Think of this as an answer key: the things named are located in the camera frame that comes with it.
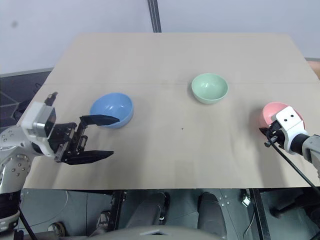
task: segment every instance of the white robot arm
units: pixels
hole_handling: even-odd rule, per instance
[[[110,125],[119,119],[106,115],[80,117],[74,122],[56,124],[52,104],[57,93],[44,103],[34,102],[21,125],[12,126],[0,137],[0,232],[10,231],[18,224],[20,191],[36,156],[47,156],[69,165],[88,164],[105,159],[113,151],[84,151],[88,125]]]
[[[291,106],[279,111],[271,119],[273,123],[269,128],[260,128],[268,138],[264,145],[270,147],[278,143],[287,153],[302,155],[317,169],[320,178],[320,136],[308,135],[303,120]]]

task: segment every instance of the wire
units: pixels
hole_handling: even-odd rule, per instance
[[[249,226],[246,228],[246,230],[243,233],[243,236],[242,236],[243,239],[245,239],[245,236],[247,235],[247,233],[248,233],[249,229],[251,228],[252,224],[254,223],[254,219],[255,219],[255,212],[253,212],[251,221],[249,223]]]
[[[270,138],[270,131],[265,133],[266,138],[268,139],[271,146],[281,155],[290,164],[291,167],[313,188],[313,190],[320,197],[320,190],[299,170],[299,168],[274,144],[274,142]]]
[[[65,196],[66,196],[66,199],[65,199],[64,206],[63,206],[63,208],[62,208],[55,216],[51,217],[51,218],[48,219],[48,220],[41,221],[41,222],[36,223],[36,224],[32,224],[32,225],[30,225],[30,227],[34,227],[34,226],[37,226],[37,225],[40,225],[40,224],[44,224],[44,223],[46,223],[46,222],[49,222],[49,221],[51,221],[52,219],[55,219],[60,213],[62,213],[62,211],[65,210],[65,208],[66,208],[66,206],[67,206],[67,203],[68,203],[68,190],[65,190]]]

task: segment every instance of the metal frame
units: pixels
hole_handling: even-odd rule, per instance
[[[157,0],[148,0],[151,24],[154,33],[161,33],[160,16]]]
[[[250,199],[253,204],[256,226],[260,240],[271,240],[264,204],[261,199],[259,188],[250,188]]]
[[[119,218],[122,203],[126,200],[127,192],[124,190],[116,190],[112,195],[110,218],[108,221],[108,232],[117,230],[119,227]]]

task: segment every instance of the wooden table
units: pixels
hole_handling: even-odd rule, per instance
[[[226,98],[199,103],[190,82],[217,73]],[[132,120],[123,128],[90,126],[87,150],[113,150],[101,161],[69,166],[47,157],[32,164],[26,188],[168,189],[283,188],[307,184],[264,146],[258,117],[269,102],[284,102],[320,132],[320,84],[284,34],[90,33],[80,35],[33,101],[58,92],[57,123],[79,122],[111,92],[129,95]],[[289,156],[316,185],[316,169]]]

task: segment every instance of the white wall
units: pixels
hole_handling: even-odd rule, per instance
[[[0,74],[54,67],[79,33],[152,31],[147,0],[0,0]]]
[[[158,0],[158,8],[164,33],[288,33],[305,57],[320,58],[320,0]]]

